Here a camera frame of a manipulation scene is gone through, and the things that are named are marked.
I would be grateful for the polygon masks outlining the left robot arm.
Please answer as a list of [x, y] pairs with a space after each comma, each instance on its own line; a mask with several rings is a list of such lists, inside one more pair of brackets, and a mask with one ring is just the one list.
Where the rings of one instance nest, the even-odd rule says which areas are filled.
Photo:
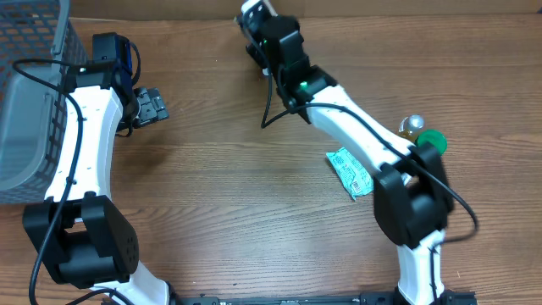
[[28, 205], [23, 226], [37, 251], [29, 299], [36, 302], [39, 269], [52, 280], [87, 290], [76, 303], [104, 294], [113, 304], [176, 304], [166, 281], [141, 262], [136, 231], [111, 199], [116, 137], [169, 117], [158, 89], [137, 86], [141, 56], [117, 33], [92, 38], [92, 59], [64, 63], [53, 87], [68, 102], [58, 166], [43, 203]]

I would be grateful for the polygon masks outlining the mint green wipes pack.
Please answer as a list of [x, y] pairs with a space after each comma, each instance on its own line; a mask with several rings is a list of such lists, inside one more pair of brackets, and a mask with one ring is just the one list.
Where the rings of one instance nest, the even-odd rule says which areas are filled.
[[327, 152], [326, 158], [353, 200], [373, 191], [371, 175], [344, 147], [336, 152]]

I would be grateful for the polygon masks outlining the clear plastic bottle grey cap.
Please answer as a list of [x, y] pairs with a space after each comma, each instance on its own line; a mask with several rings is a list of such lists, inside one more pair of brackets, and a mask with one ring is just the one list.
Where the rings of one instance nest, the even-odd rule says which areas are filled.
[[405, 117], [399, 125], [398, 135], [415, 142], [425, 127], [425, 120], [420, 114], [412, 114]]

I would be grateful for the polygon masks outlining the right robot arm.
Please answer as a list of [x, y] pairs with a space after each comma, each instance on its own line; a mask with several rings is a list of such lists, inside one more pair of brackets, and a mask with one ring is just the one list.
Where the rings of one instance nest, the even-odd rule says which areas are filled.
[[330, 74], [311, 64], [296, 18], [274, 14], [259, 3], [239, 15], [247, 52], [267, 70], [288, 114], [340, 142], [373, 180], [373, 212], [398, 248], [400, 279], [395, 304], [450, 304], [440, 278], [440, 250], [453, 210], [437, 148], [417, 146], [383, 127], [358, 107]]

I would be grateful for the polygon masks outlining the green lid jar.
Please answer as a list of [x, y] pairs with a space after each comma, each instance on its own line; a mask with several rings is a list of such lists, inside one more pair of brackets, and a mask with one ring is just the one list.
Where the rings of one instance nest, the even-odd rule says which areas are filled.
[[446, 137], [438, 130], [424, 130], [422, 131], [415, 141], [416, 145], [421, 147], [424, 144], [430, 143], [438, 151], [440, 155], [443, 155], [448, 147], [448, 141]]

